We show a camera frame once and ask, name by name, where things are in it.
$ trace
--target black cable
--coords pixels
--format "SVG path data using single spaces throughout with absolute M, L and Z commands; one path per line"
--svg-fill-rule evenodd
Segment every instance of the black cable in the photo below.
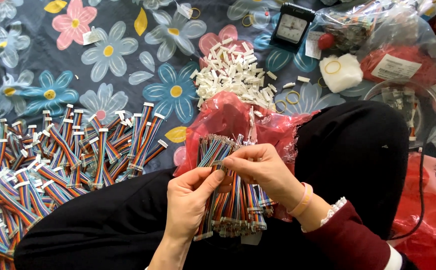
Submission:
M 413 230 L 405 233 L 404 235 L 392 237 L 390 240 L 397 240 L 408 237 L 416 232 L 419 226 L 423 223 L 423 217 L 425 216 L 425 196 L 423 193 L 423 163 L 425 160 L 425 148 L 428 143 L 428 139 L 430 138 L 431 130 L 433 129 L 433 124 L 436 122 L 436 119 L 431 123 L 428 130 L 425 131 L 425 138 L 423 139 L 423 147 L 421 148 L 421 159 L 419 162 L 419 200 L 421 201 L 421 213 L 419 214 L 418 223 L 414 226 Z

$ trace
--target white lace cuff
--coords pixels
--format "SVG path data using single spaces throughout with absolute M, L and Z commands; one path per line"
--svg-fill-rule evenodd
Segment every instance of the white lace cuff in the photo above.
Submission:
M 343 207 L 345 204 L 346 204 L 346 198 L 341 197 L 341 199 L 338 200 L 334 205 L 331 205 L 331 209 L 329 209 L 328 214 L 326 215 L 326 218 L 321 220 L 320 227 L 322 227 L 324 224 L 326 224 L 328 222 L 328 220 L 330 220 L 330 218 L 333 217 L 333 215 L 336 212 L 338 212 L 338 210 L 340 210 L 341 207 Z M 304 233 L 307 233 L 307 231 L 305 231 L 305 229 L 303 229 L 303 227 L 301 227 L 301 231 Z

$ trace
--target cable bundle in bag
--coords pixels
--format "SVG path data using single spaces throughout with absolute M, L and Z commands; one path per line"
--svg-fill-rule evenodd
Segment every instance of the cable bundle in bag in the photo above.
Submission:
M 145 108 L 145 117 L 125 118 L 125 111 L 117 111 L 109 123 L 93 115 L 82 127 L 83 110 L 68 104 L 59 124 L 43 111 L 41 132 L 36 125 L 24 128 L 18 121 L 9 126 L 0 119 L 0 269 L 14 269 L 17 244 L 58 206 L 141 175 L 167 148 L 162 140 L 153 144 L 164 117 L 155 114 L 149 120 L 153 104 Z M 129 163 L 134 167 L 128 169 Z
M 221 160 L 237 148 L 252 144 L 242 142 L 239 135 L 236 142 L 225 136 L 209 134 L 199 139 L 197 167 L 211 167 L 211 171 L 223 170 L 233 178 L 229 193 L 214 191 L 205 205 L 205 214 L 198 227 L 194 241 L 213 236 L 213 231 L 221 237 L 237 237 L 254 234 L 267 229 L 264 217 L 273 214 L 270 200 L 259 185 L 247 184 L 236 172 L 226 169 Z

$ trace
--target clock face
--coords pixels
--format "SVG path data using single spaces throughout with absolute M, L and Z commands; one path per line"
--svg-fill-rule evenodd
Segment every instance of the clock face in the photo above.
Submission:
M 303 19 L 293 17 L 289 14 L 283 14 L 278 25 L 276 36 L 289 42 L 298 43 L 307 24 L 308 22 Z

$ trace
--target white cotton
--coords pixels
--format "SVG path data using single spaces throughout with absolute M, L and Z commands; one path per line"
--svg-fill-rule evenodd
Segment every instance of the white cotton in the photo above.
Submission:
M 349 53 L 340 58 L 335 55 L 323 58 L 320 61 L 320 71 L 324 82 L 333 93 L 355 87 L 363 80 L 363 71 L 356 56 Z

